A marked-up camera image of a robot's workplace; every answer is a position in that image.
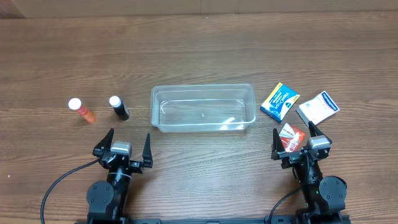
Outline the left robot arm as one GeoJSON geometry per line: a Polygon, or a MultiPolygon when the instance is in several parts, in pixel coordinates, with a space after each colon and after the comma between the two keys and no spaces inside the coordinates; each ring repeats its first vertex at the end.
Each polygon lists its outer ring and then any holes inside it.
{"type": "Polygon", "coordinates": [[[97,181],[86,194],[89,204],[88,223],[130,223],[124,209],[132,174],[143,173],[143,169],[153,166],[150,148],[150,135],[146,136],[142,160],[131,159],[132,145],[128,142],[113,141],[114,129],[94,147],[93,155],[98,163],[108,170],[106,180],[97,181]]]}

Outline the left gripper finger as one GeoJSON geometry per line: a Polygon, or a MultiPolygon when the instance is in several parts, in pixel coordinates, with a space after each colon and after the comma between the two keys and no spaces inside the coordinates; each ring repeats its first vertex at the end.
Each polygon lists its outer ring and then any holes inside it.
{"type": "Polygon", "coordinates": [[[114,136],[114,129],[111,128],[106,136],[94,147],[94,150],[110,150],[114,136]]]}
{"type": "Polygon", "coordinates": [[[150,134],[147,134],[144,149],[142,152],[143,162],[153,162],[152,151],[150,148],[150,134]]]}

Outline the white Hansaplast box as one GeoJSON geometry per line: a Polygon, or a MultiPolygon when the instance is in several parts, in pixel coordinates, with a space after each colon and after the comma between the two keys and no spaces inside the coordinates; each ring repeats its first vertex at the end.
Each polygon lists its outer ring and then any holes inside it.
{"type": "Polygon", "coordinates": [[[309,126],[309,122],[317,125],[323,120],[339,112],[340,108],[331,96],[323,91],[313,99],[302,103],[296,109],[303,122],[309,126]]]}

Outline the red white small box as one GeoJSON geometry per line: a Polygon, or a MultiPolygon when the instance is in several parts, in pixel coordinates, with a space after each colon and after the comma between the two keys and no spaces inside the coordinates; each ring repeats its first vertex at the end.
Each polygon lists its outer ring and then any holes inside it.
{"type": "Polygon", "coordinates": [[[299,150],[302,141],[305,139],[305,133],[295,126],[285,123],[279,137],[285,152],[295,152],[299,150]]]}

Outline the blue yellow VapoDrops box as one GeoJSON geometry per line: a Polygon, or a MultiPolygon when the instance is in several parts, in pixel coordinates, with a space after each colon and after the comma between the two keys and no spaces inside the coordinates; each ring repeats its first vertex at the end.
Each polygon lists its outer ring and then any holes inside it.
{"type": "Polygon", "coordinates": [[[271,94],[262,103],[260,110],[281,123],[300,95],[279,82],[271,94]]]}

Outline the orange tube white cap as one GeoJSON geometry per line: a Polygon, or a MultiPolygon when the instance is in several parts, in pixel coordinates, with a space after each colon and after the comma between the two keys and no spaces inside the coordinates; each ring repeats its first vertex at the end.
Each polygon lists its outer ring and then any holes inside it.
{"type": "Polygon", "coordinates": [[[86,108],[79,98],[72,98],[68,102],[68,107],[71,110],[76,111],[80,116],[82,116],[88,123],[95,123],[96,116],[86,108]]]}

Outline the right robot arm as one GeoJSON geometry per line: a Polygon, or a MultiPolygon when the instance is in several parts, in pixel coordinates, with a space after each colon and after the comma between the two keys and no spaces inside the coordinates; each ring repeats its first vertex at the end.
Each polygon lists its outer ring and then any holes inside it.
{"type": "Polygon", "coordinates": [[[281,216],[275,216],[277,207],[290,196],[301,191],[306,207],[296,210],[294,215],[287,215],[288,223],[350,223],[349,216],[343,216],[347,195],[346,182],[337,176],[324,177],[318,162],[329,156],[332,140],[324,135],[313,122],[308,129],[311,137],[299,151],[286,152],[281,137],[273,130],[271,158],[280,160],[283,169],[291,168],[299,187],[283,196],[272,208],[265,223],[279,223],[281,216]]]}

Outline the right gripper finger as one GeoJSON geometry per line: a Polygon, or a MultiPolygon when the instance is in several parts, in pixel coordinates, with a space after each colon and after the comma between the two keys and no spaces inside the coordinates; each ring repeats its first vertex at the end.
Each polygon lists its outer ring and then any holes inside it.
{"type": "Polygon", "coordinates": [[[308,129],[312,138],[323,135],[323,132],[317,128],[313,121],[308,122],[308,129]]]}
{"type": "Polygon", "coordinates": [[[272,132],[273,143],[272,143],[272,152],[274,153],[284,153],[285,147],[282,144],[281,138],[276,128],[273,129],[272,132]]]}

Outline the black bottle white cap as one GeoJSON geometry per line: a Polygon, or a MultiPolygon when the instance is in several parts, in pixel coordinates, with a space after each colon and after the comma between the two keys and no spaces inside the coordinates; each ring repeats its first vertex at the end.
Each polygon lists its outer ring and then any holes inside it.
{"type": "Polygon", "coordinates": [[[119,119],[123,121],[129,119],[129,109],[119,96],[111,96],[109,98],[109,104],[113,107],[113,110],[118,115],[119,119]]]}

